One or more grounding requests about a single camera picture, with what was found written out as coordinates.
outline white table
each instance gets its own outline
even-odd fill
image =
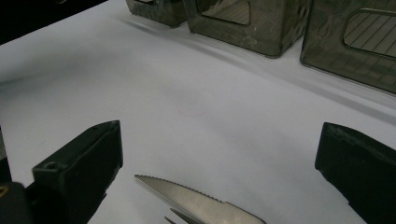
[[[300,65],[133,16],[122,0],[0,46],[0,124],[11,173],[92,125],[119,119],[124,167],[90,223],[178,223],[134,179],[154,175],[268,224],[361,224],[314,168],[323,122],[396,148],[396,98]]]

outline metal container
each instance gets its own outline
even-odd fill
[[[396,93],[396,1],[313,0],[301,62]]]
[[[168,26],[178,26],[186,20],[183,0],[126,0],[126,3],[134,15]]]
[[[184,0],[191,32],[279,57],[304,32],[310,0]]]

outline serrated knife blade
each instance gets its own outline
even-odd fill
[[[194,189],[146,175],[135,177],[187,215],[205,224],[265,224],[260,218]]]

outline serrated edge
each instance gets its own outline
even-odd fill
[[[202,195],[204,195],[204,196],[206,196],[206,197],[208,197],[208,198],[210,198],[210,199],[212,199],[212,200],[215,200],[215,201],[217,201],[217,202],[219,202],[219,203],[224,203],[224,202],[222,202],[221,200],[219,200],[219,199],[217,199],[217,198],[214,198],[214,197],[212,197],[212,196],[210,196],[210,195],[208,195],[208,194],[202,193],[201,191],[198,191],[198,190],[196,190],[196,189],[192,189],[192,188],[186,187],[186,186],[184,186],[184,185],[175,183],[175,182],[170,181],[170,180],[167,180],[167,179],[162,179],[162,178],[155,177],[155,176],[150,176],[150,175],[135,175],[134,177],[138,178],[139,176],[148,177],[148,178],[153,178],[153,179],[158,179],[158,180],[161,180],[161,181],[168,182],[168,183],[170,183],[170,184],[178,185],[178,186],[181,186],[182,188],[189,189],[189,190],[192,190],[192,191],[194,191],[194,192],[196,192],[196,193],[202,194]]]

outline white surface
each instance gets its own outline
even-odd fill
[[[0,124],[14,180],[97,123],[121,122],[124,167],[90,223],[165,223],[154,175],[268,224],[360,224],[314,168],[323,122],[396,148],[396,98],[299,63],[133,16],[122,0],[0,46]]]

